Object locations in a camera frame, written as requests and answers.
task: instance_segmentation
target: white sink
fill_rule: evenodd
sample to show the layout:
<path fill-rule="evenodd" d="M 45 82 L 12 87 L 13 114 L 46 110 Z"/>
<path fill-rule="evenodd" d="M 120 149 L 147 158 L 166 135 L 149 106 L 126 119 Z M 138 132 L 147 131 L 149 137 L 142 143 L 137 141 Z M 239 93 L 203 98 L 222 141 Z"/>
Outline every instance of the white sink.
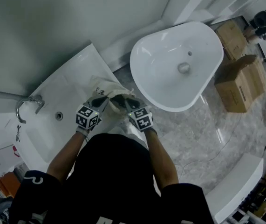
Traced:
<path fill-rule="evenodd" d="M 29 169 L 45 172 L 49 163 L 75 133 L 75 111 L 91 95 L 89 82 L 92 75 L 118 82 L 109 67 L 91 44 L 67 61 L 44 81 L 32 95 L 41 95 L 45 105 L 35 114 L 36 103 L 25 102 L 20 107 L 21 124 L 17 118 L 7 125 L 8 133 Z M 55 114 L 61 112 L 62 120 Z M 107 132 L 118 120 L 103 118 L 89 134 Z M 20 142 L 16 141 L 16 128 L 20 125 Z"/>
<path fill-rule="evenodd" d="M 223 55 L 209 26 L 188 22 L 139 40 L 131 52 L 130 68 L 137 87 L 152 104 L 180 112 L 196 102 Z"/>

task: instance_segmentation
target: floor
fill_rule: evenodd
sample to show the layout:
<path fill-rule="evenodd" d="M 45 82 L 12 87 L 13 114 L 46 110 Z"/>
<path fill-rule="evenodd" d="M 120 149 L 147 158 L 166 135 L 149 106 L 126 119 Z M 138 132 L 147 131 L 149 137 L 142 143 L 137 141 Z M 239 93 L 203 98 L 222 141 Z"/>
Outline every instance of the floor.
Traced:
<path fill-rule="evenodd" d="M 236 22 L 242 28 L 245 26 L 241 19 Z M 250 45 L 246 53 L 260 55 L 255 45 Z M 114 74 L 124 87 L 134 89 L 150 105 L 137 88 L 130 65 Z M 243 153 L 264 157 L 266 170 L 266 93 L 255 100 L 247 113 L 227 113 L 213 77 L 195 105 L 184 112 L 167 112 L 151 106 L 154 128 L 174 161 L 179 182 L 201 186 L 207 194 Z"/>

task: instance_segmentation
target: black shirt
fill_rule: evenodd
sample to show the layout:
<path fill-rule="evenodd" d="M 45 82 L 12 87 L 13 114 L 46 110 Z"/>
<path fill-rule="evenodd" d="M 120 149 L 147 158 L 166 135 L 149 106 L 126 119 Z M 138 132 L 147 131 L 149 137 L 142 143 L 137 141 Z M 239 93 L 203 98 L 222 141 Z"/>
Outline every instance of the black shirt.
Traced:
<path fill-rule="evenodd" d="M 99 134 L 79 153 L 63 185 L 28 171 L 9 211 L 10 224 L 213 223 L 203 191 L 192 184 L 153 186 L 149 151 L 118 134 Z"/>

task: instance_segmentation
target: faucet spout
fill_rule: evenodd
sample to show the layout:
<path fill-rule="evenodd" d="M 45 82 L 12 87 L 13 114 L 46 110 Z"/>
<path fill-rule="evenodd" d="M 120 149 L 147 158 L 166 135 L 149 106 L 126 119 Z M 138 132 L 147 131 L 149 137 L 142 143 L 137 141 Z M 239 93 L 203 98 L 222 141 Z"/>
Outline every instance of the faucet spout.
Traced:
<path fill-rule="evenodd" d="M 38 107 L 38 108 L 36 109 L 36 111 L 35 111 L 35 114 L 37 114 L 37 113 L 40 111 L 40 109 L 41 109 L 41 108 L 44 106 L 44 104 L 45 104 L 45 101 L 42 99 L 42 97 L 41 97 L 40 95 L 30 96 L 30 97 L 28 97 L 28 98 L 23 98 L 23 99 L 19 100 L 19 101 L 17 102 L 17 104 L 16 104 L 16 116 L 17 116 L 18 121 L 19 121 L 20 123 L 22 123 L 22 124 L 26 124 L 26 120 L 23 120 L 23 119 L 21 118 L 19 109 L 20 109 L 21 105 L 22 105 L 24 102 L 26 102 L 26 101 L 36 102 L 36 103 L 39 105 L 39 107 Z"/>

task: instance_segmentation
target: oval basin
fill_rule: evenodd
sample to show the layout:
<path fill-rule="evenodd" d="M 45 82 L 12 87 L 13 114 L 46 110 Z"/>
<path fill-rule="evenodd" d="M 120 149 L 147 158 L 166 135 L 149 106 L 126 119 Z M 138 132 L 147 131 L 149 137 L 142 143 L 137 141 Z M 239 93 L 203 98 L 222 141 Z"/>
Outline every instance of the oval basin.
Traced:
<path fill-rule="evenodd" d="M 209 26 L 188 22 L 139 40 L 131 52 L 130 68 L 137 87 L 152 104 L 181 112 L 196 102 L 223 55 Z"/>

